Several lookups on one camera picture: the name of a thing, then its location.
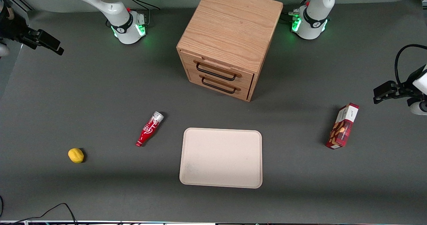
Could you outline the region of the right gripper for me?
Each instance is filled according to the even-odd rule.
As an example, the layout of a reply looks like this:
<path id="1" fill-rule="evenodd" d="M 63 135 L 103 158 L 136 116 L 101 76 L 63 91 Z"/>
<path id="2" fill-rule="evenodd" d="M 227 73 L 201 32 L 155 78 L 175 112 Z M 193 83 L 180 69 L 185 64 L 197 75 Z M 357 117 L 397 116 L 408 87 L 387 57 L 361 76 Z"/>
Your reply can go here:
<path id="1" fill-rule="evenodd" d="M 43 46 L 58 55 L 63 55 L 64 49 L 60 47 L 60 41 L 41 29 L 29 31 L 26 20 L 15 13 L 9 0 L 1 0 L 0 32 L 1 38 L 17 41 L 32 49 Z"/>

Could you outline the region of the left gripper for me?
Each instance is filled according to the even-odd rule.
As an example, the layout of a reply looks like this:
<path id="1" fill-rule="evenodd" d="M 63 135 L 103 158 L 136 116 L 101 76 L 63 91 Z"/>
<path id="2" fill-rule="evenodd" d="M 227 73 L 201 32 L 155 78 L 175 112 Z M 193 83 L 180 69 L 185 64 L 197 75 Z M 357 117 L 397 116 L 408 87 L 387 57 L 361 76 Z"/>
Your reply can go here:
<path id="1" fill-rule="evenodd" d="M 397 74 L 397 84 L 394 81 L 387 81 L 376 87 L 373 97 L 374 104 L 389 99 L 413 98 L 426 99 L 427 93 L 427 70 L 426 65 L 421 66 L 411 73 L 405 82 L 401 82 Z"/>

